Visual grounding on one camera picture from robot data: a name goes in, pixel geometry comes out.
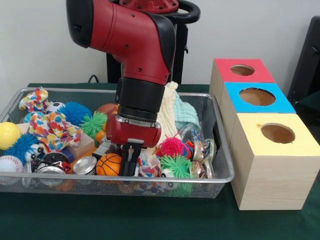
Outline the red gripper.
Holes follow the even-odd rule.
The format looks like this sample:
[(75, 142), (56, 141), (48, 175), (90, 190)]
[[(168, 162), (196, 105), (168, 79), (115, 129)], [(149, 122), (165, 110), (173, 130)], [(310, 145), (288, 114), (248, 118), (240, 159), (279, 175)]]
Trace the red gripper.
[[(121, 176), (134, 176), (141, 148), (153, 148), (160, 140), (161, 125), (111, 114), (106, 122), (106, 138), (122, 146)], [(129, 161), (129, 149), (132, 149)]]

